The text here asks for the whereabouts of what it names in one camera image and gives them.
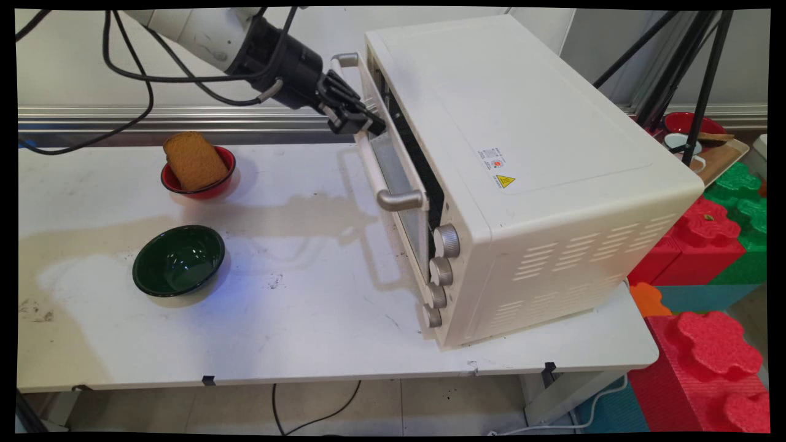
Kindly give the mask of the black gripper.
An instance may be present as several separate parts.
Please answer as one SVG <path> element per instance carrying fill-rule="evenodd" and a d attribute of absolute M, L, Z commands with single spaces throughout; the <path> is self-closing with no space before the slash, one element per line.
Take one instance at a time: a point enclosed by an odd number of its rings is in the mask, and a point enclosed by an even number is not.
<path fill-rule="evenodd" d="M 366 109 L 362 98 L 340 74 L 322 73 L 322 58 L 314 50 L 289 34 L 279 45 L 281 36 L 282 30 L 263 17 L 250 18 L 244 40 L 230 65 L 230 75 L 263 72 L 257 79 L 246 80 L 260 92 L 261 103 L 272 99 L 289 109 L 318 111 L 319 107 L 328 117 L 328 127 L 334 134 L 368 132 L 379 136 L 385 131 L 384 120 Z"/>

